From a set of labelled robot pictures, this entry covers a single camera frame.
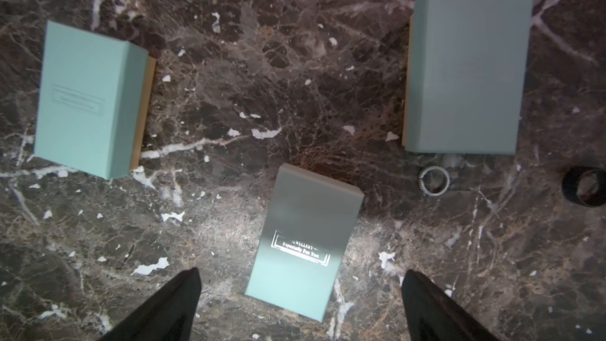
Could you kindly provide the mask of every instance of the black ring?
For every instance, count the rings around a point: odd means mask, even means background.
[[[577,194],[581,178],[595,174],[597,178],[597,191],[586,199],[581,199]],[[575,166],[570,169],[562,180],[562,192],[569,201],[587,207],[598,207],[606,203],[606,170],[590,168],[587,166]]]

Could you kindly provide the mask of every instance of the ribbed ring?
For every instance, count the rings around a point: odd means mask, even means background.
[[[425,175],[427,175],[427,173],[429,171],[433,171],[433,170],[440,170],[442,172],[442,174],[444,174],[444,177],[446,177],[446,184],[443,186],[443,188],[440,191],[438,191],[436,193],[432,193],[431,191],[429,191],[427,189],[427,187],[425,186],[425,182],[423,182],[423,178],[425,177]],[[423,193],[425,193],[425,195],[440,196],[443,193],[445,193],[446,190],[448,190],[448,188],[450,187],[450,174],[442,166],[429,166],[429,167],[426,167],[419,174],[419,187],[420,187],[420,190],[423,191]]]

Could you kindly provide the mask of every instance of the dark marble surface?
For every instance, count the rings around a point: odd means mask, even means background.
[[[606,209],[567,202],[559,184],[606,160],[603,0],[536,0],[514,156],[385,141],[402,129],[413,3],[0,0],[0,339],[93,340],[192,266],[193,340],[406,340],[411,268],[503,340],[597,339]],[[158,58],[132,177],[33,157],[47,19]],[[366,194],[323,323],[243,295],[284,162]],[[432,163],[454,178],[439,199],[415,182]]]

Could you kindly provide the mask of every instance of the box lid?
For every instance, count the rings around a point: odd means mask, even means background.
[[[417,0],[403,145],[513,154],[533,0]]]
[[[34,154],[103,178],[128,175],[147,51],[49,21]]]
[[[246,295],[322,321],[364,194],[283,164]]]

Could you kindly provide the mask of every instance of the box side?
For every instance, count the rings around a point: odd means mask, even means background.
[[[137,118],[137,127],[134,132],[133,152],[130,158],[130,169],[134,170],[139,166],[141,157],[141,146],[143,144],[143,133],[146,130],[147,109],[149,108],[151,84],[156,70],[156,60],[147,57],[146,72],[143,78],[143,88],[141,89],[141,103],[139,105],[139,117]]]
[[[516,148],[533,0],[430,0],[422,153]]]
[[[279,172],[246,295],[321,322],[363,199]]]
[[[105,177],[121,42],[49,21],[36,156]]]
[[[418,147],[421,127],[429,1],[417,0],[414,3],[414,18],[411,17],[402,135],[402,145],[409,151]]]
[[[147,50],[124,42],[122,61],[107,170],[110,178],[124,177],[130,172],[141,92],[147,66]]]

